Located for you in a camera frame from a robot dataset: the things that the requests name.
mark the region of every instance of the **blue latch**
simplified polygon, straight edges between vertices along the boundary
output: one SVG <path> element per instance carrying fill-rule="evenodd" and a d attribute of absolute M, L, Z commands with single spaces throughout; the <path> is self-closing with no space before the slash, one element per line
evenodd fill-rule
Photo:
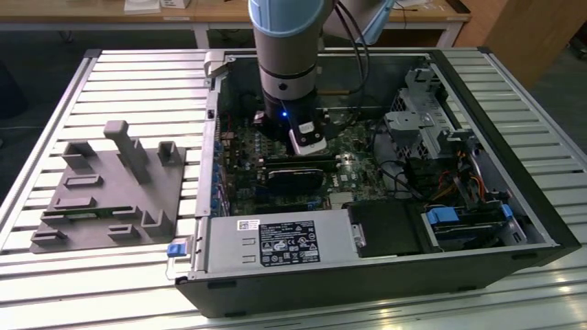
<path fill-rule="evenodd" d="M 184 243 L 171 243 L 167 247 L 167 256 L 170 258 L 176 258 L 179 256 L 187 255 L 187 242 Z"/>
<path fill-rule="evenodd" d="M 434 208 L 426 213 L 426 216 L 431 225 L 437 225 L 441 222 L 459 221 L 459 216 L 454 208 Z"/>
<path fill-rule="evenodd" d="M 514 217 L 513 209 L 510 208 L 510 205 L 502 204 L 502 211 L 503 215 L 506 216 L 506 219 L 510 219 Z"/>

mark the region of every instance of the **power supply label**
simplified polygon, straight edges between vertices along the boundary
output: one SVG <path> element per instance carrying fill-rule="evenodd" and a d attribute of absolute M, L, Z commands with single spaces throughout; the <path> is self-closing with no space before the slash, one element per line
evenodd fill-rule
<path fill-rule="evenodd" d="M 264 267 L 318 263 L 320 251 L 314 221 L 259 225 L 259 247 Z"/>

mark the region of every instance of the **barcode sticker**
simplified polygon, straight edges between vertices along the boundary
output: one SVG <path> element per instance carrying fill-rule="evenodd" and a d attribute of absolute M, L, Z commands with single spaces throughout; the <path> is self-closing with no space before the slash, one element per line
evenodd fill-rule
<path fill-rule="evenodd" d="M 236 230 L 259 230 L 260 220 L 239 220 L 236 222 Z"/>

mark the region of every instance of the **metal slotted table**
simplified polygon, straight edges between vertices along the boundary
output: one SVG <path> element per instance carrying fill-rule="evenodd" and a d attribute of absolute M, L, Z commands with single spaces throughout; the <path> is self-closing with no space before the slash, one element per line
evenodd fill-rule
<path fill-rule="evenodd" d="M 486 289 L 355 305 L 206 319 L 174 288 L 188 258 L 167 259 L 167 244 L 32 254 L 66 162 L 67 141 L 102 135 L 127 120 L 146 148 L 174 140 L 188 148 L 178 237 L 195 230 L 204 126 L 206 50 L 90 52 L 0 209 L 0 328 L 39 329 L 545 329 L 587 322 L 587 249 L 526 269 Z M 491 54 L 445 50 L 451 64 L 582 244 L 587 243 L 587 161 Z M 466 124 L 459 107 L 457 118 Z"/>

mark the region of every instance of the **wooden cabinet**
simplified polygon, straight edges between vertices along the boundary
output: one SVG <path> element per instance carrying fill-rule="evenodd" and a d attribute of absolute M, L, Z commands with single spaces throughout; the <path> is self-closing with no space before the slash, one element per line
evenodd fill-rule
<path fill-rule="evenodd" d="M 487 46 L 530 88 L 587 20 L 587 0 L 462 0 L 471 10 L 455 47 Z"/>

